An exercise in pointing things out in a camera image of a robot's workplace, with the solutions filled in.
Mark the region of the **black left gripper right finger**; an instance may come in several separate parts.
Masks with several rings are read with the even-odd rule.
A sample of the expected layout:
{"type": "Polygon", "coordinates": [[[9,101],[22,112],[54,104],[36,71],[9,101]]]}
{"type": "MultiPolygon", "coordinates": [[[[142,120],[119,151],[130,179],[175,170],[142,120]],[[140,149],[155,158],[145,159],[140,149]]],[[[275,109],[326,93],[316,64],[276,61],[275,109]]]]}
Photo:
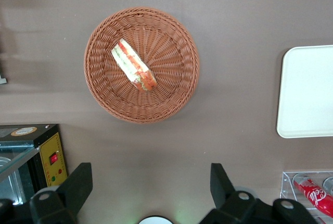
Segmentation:
{"type": "Polygon", "coordinates": [[[272,208],[250,192],[236,190],[221,164],[211,164],[210,192],[215,208],[201,223],[272,223],[272,208]]]}

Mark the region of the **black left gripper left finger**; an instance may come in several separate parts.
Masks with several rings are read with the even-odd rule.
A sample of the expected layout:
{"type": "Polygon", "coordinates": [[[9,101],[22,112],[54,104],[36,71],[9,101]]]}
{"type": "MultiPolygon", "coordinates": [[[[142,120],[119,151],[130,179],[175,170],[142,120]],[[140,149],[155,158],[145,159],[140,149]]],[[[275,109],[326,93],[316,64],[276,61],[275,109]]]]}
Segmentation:
{"type": "Polygon", "coordinates": [[[42,189],[31,198],[33,222],[78,223],[77,215],[92,189],[92,165],[81,163],[60,186],[42,189]]]}

